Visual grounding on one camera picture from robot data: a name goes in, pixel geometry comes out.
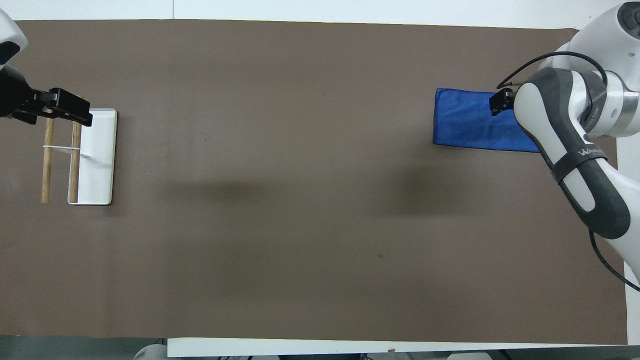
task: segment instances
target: blue towel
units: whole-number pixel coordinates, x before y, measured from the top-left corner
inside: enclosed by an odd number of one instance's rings
[[[489,150],[539,152],[520,129],[513,111],[491,116],[492,92],[439,88],[436,92],[433,142]]]

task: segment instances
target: brown mat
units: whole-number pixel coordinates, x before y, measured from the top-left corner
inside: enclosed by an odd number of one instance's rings
[[[540,155],[431,143],[438,87],[491,90],[575,31],[19,25],[33,87],[120,118],[106,207],[66,204],[63,155],[40,204],[44,121],[0,121],[3,334],[626,342]]]

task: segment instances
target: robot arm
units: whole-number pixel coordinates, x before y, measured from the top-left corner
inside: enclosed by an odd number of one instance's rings
[[[640,131],[640,3],[609,10],[559,51],[593,58],[606,79],[584,60],[550,58],[518,89],[515,117],[580,219],[640,279],[640,183],[613,168],[589,138]]]
[[[31,88],[16,68],[7,63],[27,46],[18,25],[0,10],[0,117],[11,117],[28,124],[37,118],[61,117],[91,126],[88,101],[61,88],[49,91]]]

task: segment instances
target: gray floor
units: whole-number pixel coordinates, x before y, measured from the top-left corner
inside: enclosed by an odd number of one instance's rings
[[[143,347],[157,339],[80,337],[0,336],[0,360],[132,360]],[[506,360],[498,351],[488,352],[493,360]],[[447,359],[448,352],[369,354],[374,360],[434,360]],[[508,350],[513,360],[613,360],[640,358],[640,346],[543,348]],[[246,360],[231,357],[229,360]],[[275,356],[260,356],[254,360],[277,360]]]

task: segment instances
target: folded cloth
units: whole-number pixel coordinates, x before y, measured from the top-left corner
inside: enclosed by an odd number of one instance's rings
[[[539,152],[520,129],[513,111],[491,116],[492,92],[439,88],[436,91],[433,142],[489,150]]]

